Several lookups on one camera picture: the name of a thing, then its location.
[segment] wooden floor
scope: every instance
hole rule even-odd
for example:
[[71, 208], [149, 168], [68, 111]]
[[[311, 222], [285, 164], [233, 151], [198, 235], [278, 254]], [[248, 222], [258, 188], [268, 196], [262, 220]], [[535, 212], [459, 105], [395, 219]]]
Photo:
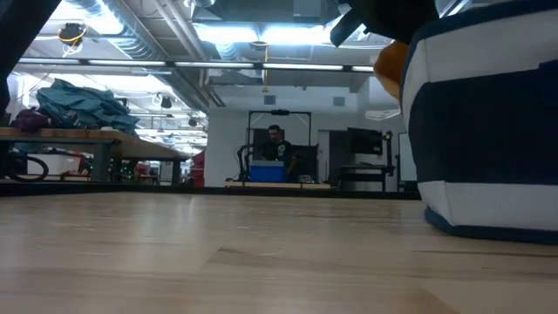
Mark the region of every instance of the wooden floor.
[[558, 313], [558, 248], [461, 239], [417, 201], [0, 199], [0, 313]]

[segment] white and navy fabric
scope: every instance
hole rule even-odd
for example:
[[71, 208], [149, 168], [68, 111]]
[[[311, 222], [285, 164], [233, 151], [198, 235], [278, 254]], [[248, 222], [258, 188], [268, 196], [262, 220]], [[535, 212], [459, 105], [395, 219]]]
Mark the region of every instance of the white and navy fabric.
[[403, 77], [426, 219], [462, 236], [558, 243], [558, 0], [427, 24]]

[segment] workbench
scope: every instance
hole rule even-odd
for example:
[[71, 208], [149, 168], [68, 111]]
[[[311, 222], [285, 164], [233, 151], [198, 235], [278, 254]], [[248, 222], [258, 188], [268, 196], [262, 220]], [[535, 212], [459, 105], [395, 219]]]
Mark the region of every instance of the workbench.
[[174, 186], [180, 183], [180, 163], [188, 157], [172, 148], [141, 140], [119, 131], [42, 129], [24, 133], [14, 127], [0, 127], [0, 143], [40, 143], [45, 147], [93, 154], [92, 181], [108, 182], [113, 159], [117, 171], [122, 160], [156, 160], [173, 163]]

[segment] table leg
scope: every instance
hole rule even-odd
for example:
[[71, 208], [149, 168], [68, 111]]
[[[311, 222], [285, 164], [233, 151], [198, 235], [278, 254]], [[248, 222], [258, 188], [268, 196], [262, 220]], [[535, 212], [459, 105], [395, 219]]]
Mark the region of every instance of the table leg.
[[8, 164], [8, 158], [10, 153], [10, 143], [0, 141], [0, 179], [4, 179], [5, 174], [2, 171], [2, 166]]
[[111, 162], [111, 144], [95, 144], [92, 181], [109, 181], [108, 167]]
[[113, 159], [112, 160], [112, 181], [114, 182], [122, 182], [122, 159]]
[[180, 160], [173, 161], [173, 187], [177, 187], [180, 184], [180, 174], [182, 173], [180, 169]]

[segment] light wood floor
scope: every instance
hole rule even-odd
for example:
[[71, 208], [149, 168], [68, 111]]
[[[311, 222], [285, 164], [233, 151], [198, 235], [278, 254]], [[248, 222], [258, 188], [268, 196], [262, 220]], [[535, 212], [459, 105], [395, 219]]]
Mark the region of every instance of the light wood floor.
[[0, 313], [558, 313], [558, 248], [450, 237], [417, 201], [0, 199]]

